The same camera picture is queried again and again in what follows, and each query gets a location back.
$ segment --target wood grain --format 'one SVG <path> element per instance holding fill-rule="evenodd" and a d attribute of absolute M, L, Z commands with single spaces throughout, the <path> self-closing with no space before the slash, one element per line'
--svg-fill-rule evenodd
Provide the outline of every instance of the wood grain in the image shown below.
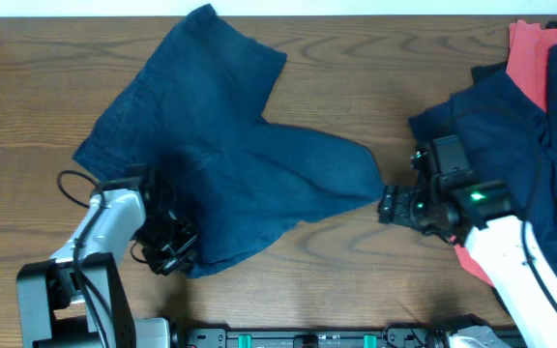
<path fill-rule="evenodd" d="M 0 19 L 0 347 L 20 342 L 16 273 L 60 247 L 84 213 L 58 192 L 57 172 L 77 167 L 75 147 L 178 20 Z M 406 118 L 469 86 L 472 66 L 504 60 L 507 25 L 516 18 L 227 20 L 289 54 L 268 120 L 361 142 L 387 183 L 409 184 L 414 142 Z M 89 190 L 70 185 L 77 195 Z M 451 248 L 375 221 L 371 204 L 302 224 L 250 260 L 201 279 L 155 276 L 128 256 L 120 272 L 136 316 L 295 328 L 378 327 L 471 312 L 511 323 Z"/>

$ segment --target blue cloth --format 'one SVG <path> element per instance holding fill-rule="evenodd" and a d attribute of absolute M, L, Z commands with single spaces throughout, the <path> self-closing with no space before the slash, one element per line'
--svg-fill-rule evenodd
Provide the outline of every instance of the blue cloth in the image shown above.
<path fill-rule="evenodd" d="M 528 214 L 557 275 L 557 45 L 549 53 L 547 107 L 545 114 L 500 71 L 409 122 L 419 143 L 458 134 L 481 179 L 504 180 L 524 207 L 541 158 L 540 184 Z M 452 126 L 439 132 L 441 125 Z"/>
<path fill-rule="evenodd" d="M 73 156 L 101 180 L 136 163 L 167 176 L 176 212 L 198 226 L 191 277 L 254 255 L 301 220 L 383 194 L 367 148 L 260 116 L 285 60 L 201 7 L 168 33 Z"/>

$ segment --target green light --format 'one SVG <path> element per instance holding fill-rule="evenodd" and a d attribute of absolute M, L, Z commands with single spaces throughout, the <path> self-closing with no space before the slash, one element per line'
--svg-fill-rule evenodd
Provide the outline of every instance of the green light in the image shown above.
<path fill-rule="evenodd" d="M 483 196 L 480 192 L 472 192 L 472 194 L 470 194 L 470 197 L 472 197 L 472 200 L 474 201 L 479 201 L 486 198 L 486 196 Z"/>

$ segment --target pink cloth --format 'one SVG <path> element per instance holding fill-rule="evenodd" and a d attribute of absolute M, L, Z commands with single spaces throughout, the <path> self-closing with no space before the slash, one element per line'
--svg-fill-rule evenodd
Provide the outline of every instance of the pink cloth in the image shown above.
<path fill-rule="evenodd" d="M 549 49 L 557 44 L 557 29 L 541 29 L 539 23 L 524 20 L 509 25 L 509 64 L 507 74 L 521 91 L 542 110 L 547 110 L 546 79 Z M 468 250 L 459 245 L 454 251 L 461 267 L 493 286 L 491 279 L 474 261 Z"/>

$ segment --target white wall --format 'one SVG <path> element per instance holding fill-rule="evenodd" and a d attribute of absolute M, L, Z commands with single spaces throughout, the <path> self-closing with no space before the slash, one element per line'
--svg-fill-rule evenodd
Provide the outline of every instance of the white wall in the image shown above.
<path fill-rule="evenodd" d="M 0 16 L 185 15 L 210 0 L 0 0 Z M 219 15 L 557 15 L 557 0 L 214 0 Z"/>

